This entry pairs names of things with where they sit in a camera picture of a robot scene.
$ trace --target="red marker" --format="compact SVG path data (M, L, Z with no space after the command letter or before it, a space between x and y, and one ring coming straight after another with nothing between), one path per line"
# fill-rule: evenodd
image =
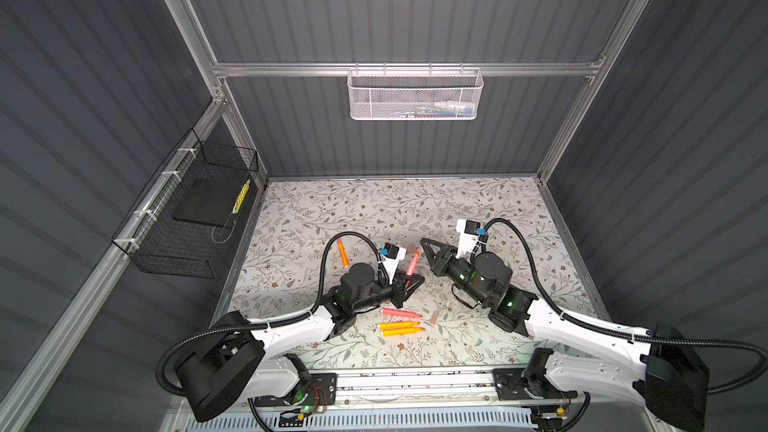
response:
M424 317L423 315L419 315L416 312L408 312L408 311L399 311L394 308L383 308L382 314L384 315L395 315L397 317L408 317L408 318L421 318Z
M408 270L406 271L406 275L413 275L413 271L416 270L416 264L418 264L418 255L421 254L422 251L417 250L416 255L413 256L411 259L411 264L408 266Z

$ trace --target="wire mesh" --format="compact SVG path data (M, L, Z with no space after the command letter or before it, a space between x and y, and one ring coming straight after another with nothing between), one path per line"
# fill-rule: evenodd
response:
M483 81L480 70L458 75L358 75L347 77L355 120L472 120Z
M229 272L257 194L256 151L198 142L175 171L164 172L156 198L140 215L135 232L114 237L142 272L213 278ZM250 188L237 214L222 217L223 227L177 220L174 212L197 180Z

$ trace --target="black wire basket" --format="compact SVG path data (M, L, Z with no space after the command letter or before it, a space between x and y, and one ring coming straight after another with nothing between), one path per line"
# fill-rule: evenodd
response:
M154 184L150 180L112 242L142 272L199 278L226 275L258 193L257 172L255 150L198 140L174 172L163 172L167 177L156 198L136 212ZM219 206L208 210L212 203ZM136 214L140 217L135 232L120 236Z

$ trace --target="patterned table surface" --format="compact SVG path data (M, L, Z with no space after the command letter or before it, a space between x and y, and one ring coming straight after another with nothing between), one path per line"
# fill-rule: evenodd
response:
M509 218L523 232L536 257L542 283L558 304L594 315L532 178L272 182L230 310L257 318L311 304L317 292L322 250L340 231L358 231L377 245L418 244L423 237L455 245L457 218L485 223L494 217ZM370 249L358 238L345 237L342 241L351 264L373 263ZM512 266L513 284L536 292L523 247L512 231L494 226L488 248ZM326 291L338 284L344 273L338 248L331 250ZM410 258L401 262L401 268L407 267ZM310 369L528 361L537 343L494 326L488 320L488 310L470 310L458 303L451 294L451 281L435 277L423 255L417 272L426 282L404 309L424 316L417 320L422 321L425 331L382 338L377 324L397 319L369 312L358 315L356 324L342 336L294 351Z

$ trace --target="gray wall panel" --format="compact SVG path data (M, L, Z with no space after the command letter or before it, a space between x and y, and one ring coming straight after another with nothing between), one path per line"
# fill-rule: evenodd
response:
M490 77L475 120L370 122L343 78L228 81L274 177L536 172L584 84Z
M221 62L597 57L627 0L192 0Z
M612 317L768 346L768 0L652 0L550 187ZM699 350L712 381L748 354ZM765 420L768 381L709 398Z
M163 0L0 0L0 20L5 396L210 95ZM222 281L130 268L28 430L156 430L154 362Z

